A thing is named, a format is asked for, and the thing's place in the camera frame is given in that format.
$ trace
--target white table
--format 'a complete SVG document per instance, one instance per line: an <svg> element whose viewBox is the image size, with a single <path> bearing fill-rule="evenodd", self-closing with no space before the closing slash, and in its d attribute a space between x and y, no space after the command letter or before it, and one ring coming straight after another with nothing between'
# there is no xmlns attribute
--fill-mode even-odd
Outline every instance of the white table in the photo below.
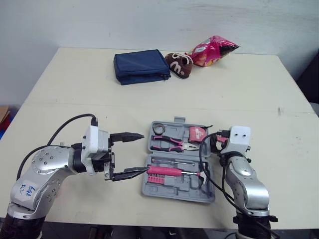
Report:
<svg viewBox="0 0 319 239"><path fill-rule="evenodd" d="M121 86L113 57L127 50L60 48L0 141L0 216L24 156L47 143L67 119L93 113L109 132L148 135L154 120L252 128L248 156L270 193L273 228L319 228L319 119L277 56L230 54L194 67L188 79ZM89 119L68 125L55 140L80 142ZM116 143L116 171L143 166L147 138ZM211 158L216 181L221 167ZM46 220L68 223L236 228L235 210L219 191L210 205L143 196L142 176L105 182L102 173L68 177Z"/></svg>

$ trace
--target black cable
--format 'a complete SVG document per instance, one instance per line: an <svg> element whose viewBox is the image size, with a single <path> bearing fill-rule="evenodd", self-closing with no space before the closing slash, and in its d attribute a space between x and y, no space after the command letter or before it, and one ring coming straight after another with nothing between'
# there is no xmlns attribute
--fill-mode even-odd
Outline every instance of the black cable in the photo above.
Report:
<svg viewBox="0 0 319 239"><path fill-rule="evenodd" d="M249 218L252 218L251 215L249 215L246 211L244 211L243 209L241 209L240 207L238 207L236 204L234 204L232 201L234 201L233 197L231 197L226 191L225 191L225 174L226 174L226 165L223 166L223 174L222 174L222 187L218 186L212 179L211 177L209 176L208 172L206 171L206 169L204 168L204 164L203 164L203 161L202 161L202 158L201 158L201 152L202 152L202 148L203 148L203 145L204 145L204 141L207 139L207 138L211 138L214 140L214 144L216 144L216 141L214 139L214 136L216 136L217 133L211 133L209 135L207 135L206 137L204 137L204 139L202 140L202 142L200 143L200 147L199 147L199 163L200 163L200 166L202 167L203 169L203 172L205 173L206 177L208 178L208 180L217 188L219 189L223 194L224 194L224 197L226 198L226 200L235 208L237 209L238 211L240 211L242 214L244 214L245 216L249 217ZM265 231L269 232L270 234L273 234L277 239L280 238L280 236L273 232L271 229L267 228L266 226L264 226L263 224L261 224L260 222L257 222L255 220L253 220L254 223L256 223L257 225L259 225L260 227L262 227Z"/></svg>
<svg viewBox="0 0 319 239"><path fill-rule="evenodd" d="M205 169L205 167L204 167L204 163L203 163L202 158L201 158L201 157L202 157L202 156L201 156L201 154L202 154L202 149L203 149L203 145L204 145L205 140L208 139L209 137L213 138L213 136L215 136L215 135L216 135L216 133L211 133L211 134L205 136L204 139L202 140L202 142L200 143L200 147L199 147L199 164L200 164L201 168L203 169L203 172L205 173L207 179L208 179L218 190L220 190L221 192L223 192L222 188L215 183L215 181L210 177L209 173L206 171L206 169ZM231 200L234 201L234 199L233 199L232 196L230 196L228 193L226 193L226 194L227 194L227 196L228 196Z"/></svg>
<svg viewBox="0 0 319 239"><path fill-rule="evenodd" d="M76 120L76 119L79 119L79 118L83 118L83 117L92 117L92 120L91 120L91 125L94 125L94 126L97 126L97 121L96 121L96 117L95 115L93 114L82 114L82 115L78 115L78 116L75 116L75 117L72 117L71 119L67 120L63 125L61 125L57 131L53 134L53 136L51 137L51 139L49 140L48 144L47 145L44 145L44 146L40 146L38 148L35 148L34 150L32 150L30 153L27 154L26 157L24 157L23 161L21 162L21 165L19 167L19 170L18 170L18 173L16 175L16 180L18 180L20 177L21 177L21 172L22 172L22 169L23 169L23 166L25 165L26 161L28 160L28 158L34 154L35 152L37 152L38 150L40 149L43 149L45 147L48 147L52 144L53 140L55 139L55 137L58 135L58 133L67 125L69 124L70 122Z"/></svg>
<svg viewBox="0 0 319 239"><path fill-rule="evenodd" d="M230 233L230 234L228 234L227 236L225 236L224 239L227 239L227 238L229 238L231 235L234 235L234 234L236 234L236 233Z"/></svg>
<svg viewBox="0 0 319 239"><path fill-rule="evenodd" d="M57 131L52 135L51 139L49 140L49 142L48 142L48 144L47 144L46 146L50 146L50 145L52 144L54 138L58 135L58 133L59 133L67 124L69 124L70 122L72 122L72 121L74 121L74 120L76 120L76 119L83 118L83 117L92 117L91 125L92 125L93 122L97 123L96 117L95 117L95 115L93 115L93 114L82 114L82 115L75 116L75 117L73 117L73 118L67 120L63 125L61 125L61 126L57 129Z"/></svg>

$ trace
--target navy blue pouch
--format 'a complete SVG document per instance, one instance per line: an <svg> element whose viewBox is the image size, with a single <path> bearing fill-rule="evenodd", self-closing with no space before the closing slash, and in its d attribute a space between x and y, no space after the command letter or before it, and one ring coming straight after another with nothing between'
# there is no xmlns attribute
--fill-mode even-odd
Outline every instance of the navy blue pouch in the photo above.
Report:
<svg viewBox="0 0 319 239"><path fill-rule="evenodd" d="M167 80L169 66L158 50L115 54L114 69L121 85Z"/></svg>

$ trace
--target pink pliers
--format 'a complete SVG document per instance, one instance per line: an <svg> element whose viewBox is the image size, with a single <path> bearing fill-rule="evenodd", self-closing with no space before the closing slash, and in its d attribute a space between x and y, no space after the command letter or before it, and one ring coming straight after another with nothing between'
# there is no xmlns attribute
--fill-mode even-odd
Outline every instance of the pink pliers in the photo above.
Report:
<svg viewBox="0 0 319 239"><path fill-rule="evenodd" d="M176 146L169 147L169 148L162 148L159 146L151 146L151 150L157 150L157 151L165 151L165 152L177 152L182 153L184 150L199 150L198 146L192 144L192 143L184 143L183 140L178 138L171 138L168 136L153 136L152 140L160 140L165 141L168 143L175 144Z"/></svg>

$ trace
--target pink snack bag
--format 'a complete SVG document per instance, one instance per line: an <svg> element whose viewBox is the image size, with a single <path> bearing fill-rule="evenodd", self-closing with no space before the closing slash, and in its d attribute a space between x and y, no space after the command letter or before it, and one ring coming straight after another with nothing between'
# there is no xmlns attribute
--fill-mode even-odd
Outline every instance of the pink snack bag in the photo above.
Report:
<svg viewBox="0 0 319 239"><path fill-rule="evenodd" d="M212 36L186 54L193 59L194 64L205 67L215 63L238 47L235 43L221 36Z"/></svg>

